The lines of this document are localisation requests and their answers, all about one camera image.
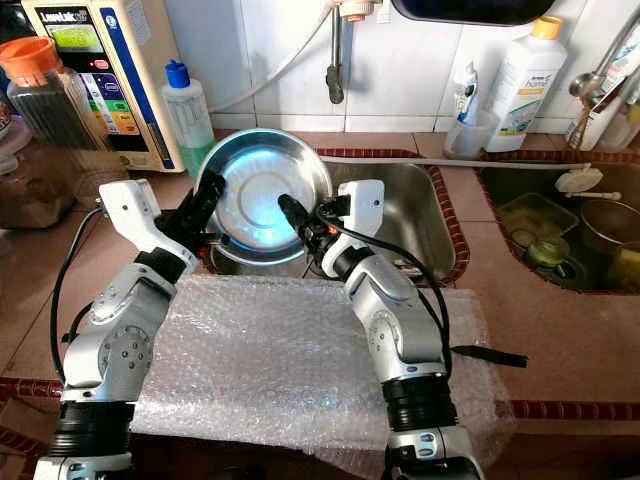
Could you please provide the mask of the clear plastic food container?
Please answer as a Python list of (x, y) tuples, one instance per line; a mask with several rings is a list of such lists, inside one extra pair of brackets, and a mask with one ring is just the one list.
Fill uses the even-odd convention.
[(504, 232), (517, 244), (527, 248), (539, 238), (559, 236), (561, 229), (547, 215), (545, 202), (535, 193), (526, 193), (499, 207)]

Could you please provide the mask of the white faucet water filter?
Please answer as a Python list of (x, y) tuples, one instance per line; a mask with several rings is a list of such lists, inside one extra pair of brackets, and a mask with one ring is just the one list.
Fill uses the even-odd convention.
[(335, 13), (348, 22), (361, 22), (378, 14), (384, 0), (332, 0)]

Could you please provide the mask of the clear bubble wrap sheet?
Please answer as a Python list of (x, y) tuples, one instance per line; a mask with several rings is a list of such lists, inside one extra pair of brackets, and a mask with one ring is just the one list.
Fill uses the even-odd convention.
[(180, 279), (133, 433), (279, 445), (378, 480), (390, 433), (364, 326), (337, 282)]

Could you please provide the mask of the stainless steel sink basin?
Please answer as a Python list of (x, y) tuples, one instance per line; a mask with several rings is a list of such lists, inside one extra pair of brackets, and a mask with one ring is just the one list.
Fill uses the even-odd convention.
[[(602, 182), (591, 188), (591, 192), (621, 192), (621, 204), (640, 210), (640, 165), (588, 165), (604, 174)], [(582, 204), (593, 198), (567, 198), (556, 188), (556, 180), (563, 173), (585, 166), (563, 166), (558, 169), (547, 166), (543, 170), (486, 168), (480, 170), (479, 177), (513, 255), (544, 282), (582, 293), (640, 294), (640, 242), (622, 244), (613, 255), (589, 250), (581, 242), (582, 220), (579, 211)], [(571, 248), (570, 257), (557, 269), (534, 268), (527, 264), (526, 248), (518, 247), (500, 223), (499, 207), (526, 193), (535, 193), (545, 202), (547, 215), (561, 229), (559, 236)]]
[[(330, 157), (421, 157), (401, 148), (319, 148)], [(387, 187), (388, 205), (376, 238), (398, 244), (424, 262), (443, 285), (452, 285), (465, 273), (470, 260), (460, 220), (445, 188), (439, 166), (415, 164), (329, 163), (330, 177), (337, 187), (347, 180), (380, 179)], [(319, 269), (311, 268), (307, 255), (285, 264), (242, 265), (221, 256), (216, 250), (204, 252), (204, 266), (211, 273), (227, 275), (294, 276), (316, 280)]]

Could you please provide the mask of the green dish soap bottle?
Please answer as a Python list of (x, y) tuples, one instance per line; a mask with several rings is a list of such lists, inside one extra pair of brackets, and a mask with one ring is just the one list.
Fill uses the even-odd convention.
[(164, 70), (163, 99), (173, 122), (180, 160), (189, 177), (197, 180), (206, 156), (216, 143), (204, 87), (180, 61), (170, 60)]

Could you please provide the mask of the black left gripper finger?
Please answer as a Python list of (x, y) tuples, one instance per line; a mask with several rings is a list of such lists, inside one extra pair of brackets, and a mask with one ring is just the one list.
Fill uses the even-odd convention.
[(183, 205), (196, 207), (198, 210), (198, 218), (204, 221), (204, 233), (209, 228), (212, 215), (218, 207), (221, 195), (227, 187), (227, 182), (223, 175), (219, 173), (202, 173), (200, 180), (192, 192), (189, 193)]

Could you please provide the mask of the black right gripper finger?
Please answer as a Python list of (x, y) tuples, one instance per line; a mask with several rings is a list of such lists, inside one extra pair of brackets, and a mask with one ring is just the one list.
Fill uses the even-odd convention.
[(316, 221), (314, 215), (292, 195), (280, 195), (278, 197), (279, 209), (282, 210), (288, 224), (298, 237), (314, 236)]

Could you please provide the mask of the white sink stopper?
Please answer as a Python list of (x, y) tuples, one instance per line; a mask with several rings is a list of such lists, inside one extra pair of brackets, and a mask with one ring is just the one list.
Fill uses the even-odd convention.
[(556, 180), (556, 188), (567, 198), (605, 198), (620, 201), (621, 192), (591, 192), (591, 188), (598, 186), (603, 178), (603, 172), (588, 165), (585, 168), (567, 170)]

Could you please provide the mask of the metal pot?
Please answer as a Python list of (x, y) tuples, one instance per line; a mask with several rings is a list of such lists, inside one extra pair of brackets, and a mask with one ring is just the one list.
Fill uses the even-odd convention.
[(582, 244), (603, 255), (613, 255), (622, 244), (640, 242), (640, 210), (620, 201), (593, 198), (580, 207)]

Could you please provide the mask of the clear plastic cup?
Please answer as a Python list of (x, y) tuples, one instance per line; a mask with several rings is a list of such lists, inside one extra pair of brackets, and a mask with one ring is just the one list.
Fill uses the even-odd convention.
[(454, 116), (443, 147), (449, 160), (471, 161), (480, 157), (498, 127), (498, 115), (489, 110), (476, 110)]

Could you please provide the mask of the metal ladle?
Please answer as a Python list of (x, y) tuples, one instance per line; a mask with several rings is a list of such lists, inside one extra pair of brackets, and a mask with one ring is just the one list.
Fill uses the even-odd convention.
[(582, 104), (567, 133), (570, 147), (594, 150), (613, 115), (621, 108), (628, 78), (640, 70), (640, 6), (623, 24), (598, 67), (572, 79), (570, 93)]

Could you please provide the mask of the round green sink strainer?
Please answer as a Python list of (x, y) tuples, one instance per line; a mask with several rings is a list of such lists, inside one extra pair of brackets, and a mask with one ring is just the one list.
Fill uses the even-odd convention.
[(525, 260), (534, 268), (557, 269), (570, 257), (571, 248), (561, 236), (535, 238), (526, 248)]

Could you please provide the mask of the white detergent bottle orange cap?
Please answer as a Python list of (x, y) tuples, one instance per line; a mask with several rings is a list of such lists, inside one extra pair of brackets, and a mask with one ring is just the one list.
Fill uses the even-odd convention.
[(532, 120), (566, 63), (566, 46), (558, 40), (563, 24), (559, 17), (541, 15), (532, 23), (529, 35), (516, 38), (504, 49), (490, 101), (495, 129), (484, 147), (489, 154), (524, 145)]

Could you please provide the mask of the white squeeze tube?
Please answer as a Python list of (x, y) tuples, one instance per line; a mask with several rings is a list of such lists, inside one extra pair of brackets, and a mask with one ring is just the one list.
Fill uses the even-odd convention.
[(452, 74), (454, 119), (466, 125), (475, 125), (477, 99), (477, 69), (474, 60), (467, 61)]

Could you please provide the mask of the black pan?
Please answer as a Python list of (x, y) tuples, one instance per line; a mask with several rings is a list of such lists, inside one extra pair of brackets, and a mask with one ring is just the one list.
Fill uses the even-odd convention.
[(390, 0), (403, 17), (467, 26), (525, 26), (547, 14), (556, 0)]

